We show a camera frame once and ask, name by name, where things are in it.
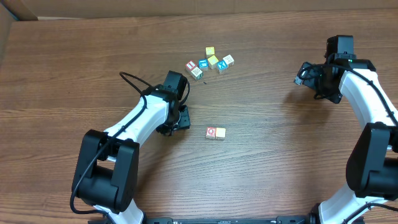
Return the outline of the white block green edge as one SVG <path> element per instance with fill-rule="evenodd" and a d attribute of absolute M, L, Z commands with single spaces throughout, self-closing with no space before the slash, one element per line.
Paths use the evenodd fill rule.
<path fill-rule="evenodd" d="M 207 139 L 215 139 L 216 138 L 216 128 L 207 127 L 205 137 Z"/>

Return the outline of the white block blue side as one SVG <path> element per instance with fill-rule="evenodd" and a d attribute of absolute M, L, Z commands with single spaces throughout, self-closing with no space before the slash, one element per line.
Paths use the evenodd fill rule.
<path fill-rule="evenodd" d="M 225 128 L 216 128 L 216 135 L 217 139 L 225 139 L 226 137 L 226 129 Z"/>

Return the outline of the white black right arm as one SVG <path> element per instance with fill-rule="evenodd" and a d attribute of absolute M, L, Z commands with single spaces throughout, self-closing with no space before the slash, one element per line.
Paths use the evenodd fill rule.
<path fill-rule="evenodd" d="M 397 211 L 397 110 L 382 90 L 370 60 L 336 59 L 302 64 L 294 80 L 316 91 L 315 99 L 337 103 L 345 97 L 362 133 L 346 164 L 346 182 L 331 198 L 313 207 L 304 223 L 362 223 L 374 207 Z"/>

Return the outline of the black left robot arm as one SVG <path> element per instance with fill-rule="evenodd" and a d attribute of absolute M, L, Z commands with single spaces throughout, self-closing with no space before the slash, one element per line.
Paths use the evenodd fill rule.
<path fill-rule="evenodd" d="M 190 86 L 149 86 L 122 120 L 83 137 L 72 182 L 73 213 L 99 213 L 103 223 L 143 223 L 144 212 L 133 197 L 139 151 L 154 132 L 172 135 L 190 127 L 185 102 Z"/>

